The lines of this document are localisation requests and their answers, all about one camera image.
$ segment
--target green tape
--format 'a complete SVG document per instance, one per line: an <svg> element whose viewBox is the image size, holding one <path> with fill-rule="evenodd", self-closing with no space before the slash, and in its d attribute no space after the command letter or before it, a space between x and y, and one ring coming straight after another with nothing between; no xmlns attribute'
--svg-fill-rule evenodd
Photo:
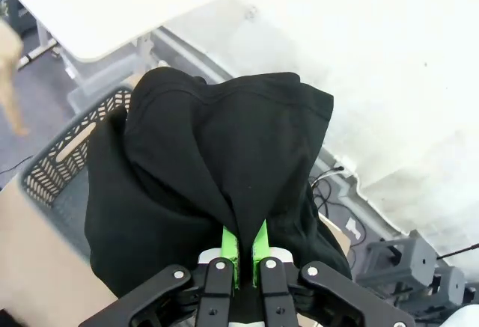
<svg viewBox="0 0 479 327"><path fill-rule="evenodd" d="M261 225L260 231L257 233L253 243L253 286L257 286L259 262L269 256L268 230L266 221Z"/></svg>
<svg viewBox="0 0 479 327"><path fill-rule="evenodd" d="M234 266L234 288L240 288L238 281L240 253L238 252L238 239L223 227L222 257L229 259Z"/></svg>

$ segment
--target white wall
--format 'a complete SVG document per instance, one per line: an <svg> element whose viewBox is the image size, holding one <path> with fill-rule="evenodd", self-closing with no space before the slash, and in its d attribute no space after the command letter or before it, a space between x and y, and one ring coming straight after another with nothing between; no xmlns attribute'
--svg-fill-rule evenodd
<svg viewBox="0 0 479 327"><path fill-rule="evenodd" d="M326 148L439 253L479 242L479 0L220 0L166 26L235 75L335 96ZM479 251L451 260L479 279Z"/></svg>

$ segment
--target bolt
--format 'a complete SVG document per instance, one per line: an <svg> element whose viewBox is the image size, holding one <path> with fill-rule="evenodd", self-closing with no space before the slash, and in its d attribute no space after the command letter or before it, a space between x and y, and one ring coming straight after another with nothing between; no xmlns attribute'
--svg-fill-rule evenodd
<svg viewBox="0 0 479 327"><path fill-rule="evenodd" d="M183 273L183 271L176 271L173 276L175 278L183 278L185 276L185 274Z"/></svg>
<svg viewBox="0 0 479 327"><path fill-rule="evenodd" d="M276 267L276 262L274 260L267 260L266 267L269 269L274 269Z"/></svg>
<svg viewBox="0 0 479 327"><path fill-rule="evenodd" d="M317 268L316 268L316 267L310 267L310 268L308 269L308 275L310 275L310 276L315 276L315 275L317 275Z"/></svg>

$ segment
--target beige table surface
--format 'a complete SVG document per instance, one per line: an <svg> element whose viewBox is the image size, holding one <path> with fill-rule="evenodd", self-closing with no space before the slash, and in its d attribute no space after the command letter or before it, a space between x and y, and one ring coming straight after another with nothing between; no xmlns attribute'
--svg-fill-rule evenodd
<svg viewBox="0 0 479 327"><path fill-rule="evenodd" d="M18 178L0 192L0 308L31 327L78 326L115 300L23 196Z"/></svg>

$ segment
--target blurry beige object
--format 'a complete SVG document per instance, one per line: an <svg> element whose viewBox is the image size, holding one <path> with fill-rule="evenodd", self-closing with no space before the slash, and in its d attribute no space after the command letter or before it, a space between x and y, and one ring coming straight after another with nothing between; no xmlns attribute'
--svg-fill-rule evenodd
<svg viewBox="0 0 479 327"><path fill-rule="evenodd" d="M17 135L25 135L25 128L19 105L13 90L13 75L22 54L23 43L20 37L0 19L0 105L3 107L12 130Z"/></svg>

